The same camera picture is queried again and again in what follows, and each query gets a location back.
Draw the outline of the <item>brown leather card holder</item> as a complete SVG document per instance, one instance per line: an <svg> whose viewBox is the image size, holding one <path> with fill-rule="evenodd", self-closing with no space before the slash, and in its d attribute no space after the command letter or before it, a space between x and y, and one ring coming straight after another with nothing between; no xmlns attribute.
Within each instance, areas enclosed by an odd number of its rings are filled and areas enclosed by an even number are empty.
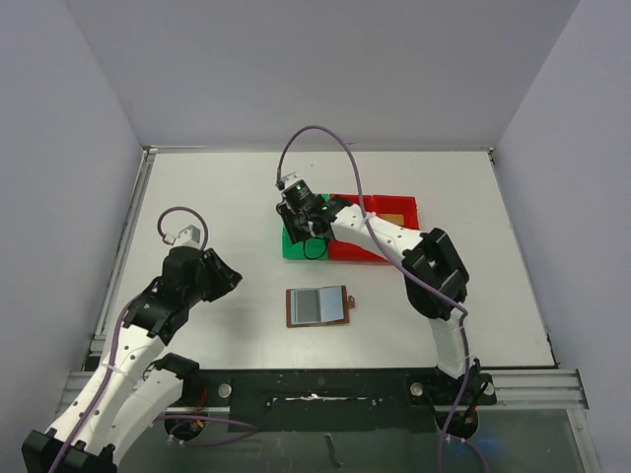
<svg viewBox="0 0 631 473"><path fill-rule="evenodd" d="M288 328L345 325L356 306L345 285L288 289L285 298Z"/></svg>

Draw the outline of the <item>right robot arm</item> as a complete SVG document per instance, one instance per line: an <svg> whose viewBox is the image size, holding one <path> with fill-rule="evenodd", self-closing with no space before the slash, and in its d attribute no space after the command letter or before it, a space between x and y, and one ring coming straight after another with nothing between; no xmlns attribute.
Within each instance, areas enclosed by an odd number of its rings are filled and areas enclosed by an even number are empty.
<svg viewBox="0 0 631 473"><path fill-rule="evenodd" d="M429 319L437 349L442 396L462 402L474 390L470 348L464 329L469 274L448 234L424 233L388 222L340 195L324 198L290 174L276 182L276 211L293 243L319 238L353 244L381 256L404 277L409 303Z"/></svg>

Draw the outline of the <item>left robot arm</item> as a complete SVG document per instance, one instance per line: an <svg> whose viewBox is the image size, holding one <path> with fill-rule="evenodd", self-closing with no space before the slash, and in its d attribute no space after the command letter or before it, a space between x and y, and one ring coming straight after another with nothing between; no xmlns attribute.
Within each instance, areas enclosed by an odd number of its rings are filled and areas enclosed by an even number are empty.
<svg viewBox="0 0 631 473"><path fill-rule="evenodd" d="M30 472L114 472L129 447L170 405L197 399L199 365L166 347L200 302L234 290L242 275L213 249L172 249L162 273L128 303L109 349L68 408L22 445Z"/></svg>

